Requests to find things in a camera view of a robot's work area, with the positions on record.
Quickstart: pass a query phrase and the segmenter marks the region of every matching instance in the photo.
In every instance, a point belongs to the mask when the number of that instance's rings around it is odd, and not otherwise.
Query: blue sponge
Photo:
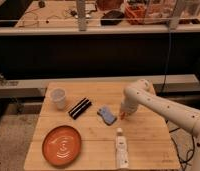
[[[107,106],[103,106],[101,107],[98,111],[97,114],[100,115],[103,118],[103,121],[107,124],[107,125],[112,125],[116,120],[117,117],[114,116],[109,108]]]

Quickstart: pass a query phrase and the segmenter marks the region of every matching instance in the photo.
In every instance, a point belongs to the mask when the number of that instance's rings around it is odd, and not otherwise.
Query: glass panel
[[[86,25],[111,30],[167,24],[177,0],[86,0]],[[200,0],[185,0],[180,24],[200,24]],[[0,27],[79,28],[76,0],[0,0]]]

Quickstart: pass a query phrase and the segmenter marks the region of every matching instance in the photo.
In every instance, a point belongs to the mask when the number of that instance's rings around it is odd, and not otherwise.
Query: wooden table
[[[25,170],[57,170],[44,159],[42,142],[47,133],[60,125],[76,128],[82,137],[81,154],[64,170],[116,170],[116,128],[121,127],[127,138],[130,170],[175,170],[179,162],[168,128],[162,117],[144,106],[125,120],[118,119],[107,126],[97,115],[97,110],[107,105],[118,115],[127,82],[59,82],[50,83],[40,112],[34,136],[25,160]],[[67,93],[66,108],[56,110],[49,99],[54,88]],[[83,97],[93,105],[77,120],[67,111]]]
[[[76,10],[76,1],[45,1],[45,7],[39,8],[38,1],[33,1],[15,27],[78,27],[78,21],[70,15],[70,10]],[[100,18],[107,11],[91,13],[91,19],[87,19],[87,26],[100,27]],[[121,26],[130,26],[127,21]]]

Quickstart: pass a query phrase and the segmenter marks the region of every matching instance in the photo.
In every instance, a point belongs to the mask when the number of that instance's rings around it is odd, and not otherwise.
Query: orange object
[[[97,0],[96,3],[101,11],[105,11],[120,8],[123,0]]]
[[[80,153],[81,136],[70,126],[59,126],[50,131],[42,144],[45,159],[54,166],[71,163]]]
[[[125,7],[125,17],[130,24],[143,24],[145,18],[145,8],[143,6],[133,6],[126,5]]]

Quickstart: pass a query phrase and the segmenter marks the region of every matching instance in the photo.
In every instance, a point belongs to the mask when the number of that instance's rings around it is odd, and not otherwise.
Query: black marker
[[[88,101],[87,103],[85,103],[79,110],[77,110],[73,115],[72,118],[75,120],[78,118],[78,116],[80,116],[86,109],[88,109],[88,107],[90,107],[92,105],[91,101]]]
[[[68,113],[70,115],[73,115],[79,108],[81,108],[83,106],[84,103],[86,103],[88,99],[83,98],[81,101],[79,101],[79,103],[76,104],[76,106],[74,106]]]

